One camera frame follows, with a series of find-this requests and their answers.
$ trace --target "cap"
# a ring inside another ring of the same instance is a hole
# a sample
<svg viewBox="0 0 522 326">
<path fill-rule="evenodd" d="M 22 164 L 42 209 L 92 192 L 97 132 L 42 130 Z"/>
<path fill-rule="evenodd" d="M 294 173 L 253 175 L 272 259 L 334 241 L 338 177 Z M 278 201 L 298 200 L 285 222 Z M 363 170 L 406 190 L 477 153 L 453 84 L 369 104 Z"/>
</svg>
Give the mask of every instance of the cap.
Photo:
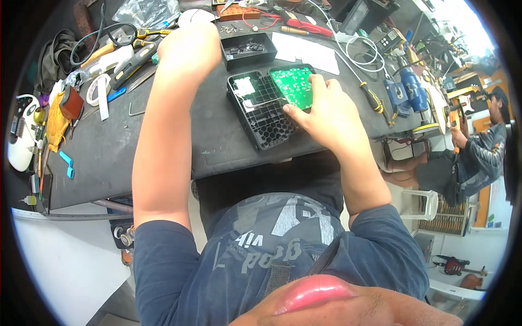
<svg viewBox="0 0 522 326">
<path fill-rule="evenodd" d="M 496 97 L 500 98 L 505 106 L 507 107 L 507 104 L 508 104 L 508 101 L 507 101 L 507 95 L 506 93 L 504 93 L 504 90 L 502 88 L 500 88 L 500 86 L 497 86 L 493 89 L 493 91 L 491 91 L 490 95 L 489 95 L 489 98 L 491 99 L 491 95 L 495 95 Z"/>
</svg>

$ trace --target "hand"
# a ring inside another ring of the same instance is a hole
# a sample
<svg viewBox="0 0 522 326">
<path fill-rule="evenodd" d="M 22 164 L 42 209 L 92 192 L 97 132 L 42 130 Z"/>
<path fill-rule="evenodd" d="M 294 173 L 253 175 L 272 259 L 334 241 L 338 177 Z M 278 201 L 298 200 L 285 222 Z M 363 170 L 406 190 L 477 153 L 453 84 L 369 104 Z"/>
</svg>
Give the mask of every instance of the hand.
<svg viewBox="0 0 522 326">
<path fill-rule="evenodd" d="M 359 146 L 366 139 L 357 107 L 342 91 L 335 79 L 324 81 L 321 75 L 310 75 L 313 104 L 309 114 L 292 104 L 283 110 L 321 145 L 335 151 Z"/>
<path fill-rule="evenodd" d="M 464 147 L 466 147 L 468 138 L 466 138 L 466 136 L 464 136 L 462 131 L 458 130 L 455 127 L 452 127 L 452 141 L 453 141 L 453 145 L 457 145 L 460 148 L 464 148 Z"/>
<path fill-rule="evenodd" d="M 469 138 L 469 130 L 468 130 L 468 117 L 464 114 L 462 117 L 460 117 L 460 130 L 466 136 L 466 138 Z"/>
<path fill-rule="evenodd" d="M 203 79 L 221 61 L 219 33 L 212 23 L 191 23 L 174 30 L 158 47 L 158 69 L 182 70 Z"/>
</svg>

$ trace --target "mouth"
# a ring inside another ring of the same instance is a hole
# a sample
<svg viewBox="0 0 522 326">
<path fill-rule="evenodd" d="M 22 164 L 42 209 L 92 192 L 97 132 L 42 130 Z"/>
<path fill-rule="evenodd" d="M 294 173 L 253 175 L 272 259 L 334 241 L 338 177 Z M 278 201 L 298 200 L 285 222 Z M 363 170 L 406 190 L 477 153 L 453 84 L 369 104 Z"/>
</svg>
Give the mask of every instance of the mouth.
<svg viewBox="0 0 522 326">
<path fill-rule="evenodd" d="M 292 284 L 279 298 L 274 315 L 319 306 L 333 300 L 346 300 L 358 295 L 351 284 L 338 277 L 314 275 Z"/>
</svg>

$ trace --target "printed circuit board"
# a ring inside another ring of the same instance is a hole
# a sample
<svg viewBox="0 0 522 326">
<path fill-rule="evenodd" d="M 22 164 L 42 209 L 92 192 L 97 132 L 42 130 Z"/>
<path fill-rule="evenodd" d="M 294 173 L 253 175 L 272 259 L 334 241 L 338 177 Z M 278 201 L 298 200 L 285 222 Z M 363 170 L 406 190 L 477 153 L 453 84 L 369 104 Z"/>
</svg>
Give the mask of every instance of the printed circuit board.
<svg viewBox="0 0 522 326">
<path fill-rule="evenodd" d="M 312 84 L 308 82 L 308 76 L 311 74 L 312 72 L 307 67 L 270 73 L 288 103 L 301 110 L 312 107 Z"/>
</svg>

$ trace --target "electric guitar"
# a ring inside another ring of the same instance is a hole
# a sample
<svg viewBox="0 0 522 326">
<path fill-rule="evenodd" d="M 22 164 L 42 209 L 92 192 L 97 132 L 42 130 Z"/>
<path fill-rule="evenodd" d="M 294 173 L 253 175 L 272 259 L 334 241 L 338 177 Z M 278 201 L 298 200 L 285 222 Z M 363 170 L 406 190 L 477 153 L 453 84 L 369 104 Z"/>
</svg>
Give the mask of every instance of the electric guitar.
<svg viewBox="0 0 522 326">
<path fill-rule="evenodd" d="M 38 99 L 30 94 L 16 97 L 16 111 L 8 135 L 7 159 L 20 172 L 27 170 L 31 164 L 33 153 L 27 147 L 35 145 L 37 124 L 33 115 L 39 107 Z"/>
<path fill-rule="evenodd" d="M 455 257 L 448 257 L 443 255 L 436 255 L 439 258 L 445 259 L 446 262 L 433 262 L 437 266 L 444 267 L 444 274 L 446 275 L 458 275 L 461 276 L 462 272 L 475 273 L 481 276 L 488 276 L 488 271 L 485 270 L 486 266 L 482 267 L 482 270 L 476 271 L 465 268 L 466 265 L 470 264 L 469 260 L 461 260 Z"/>
</svg>

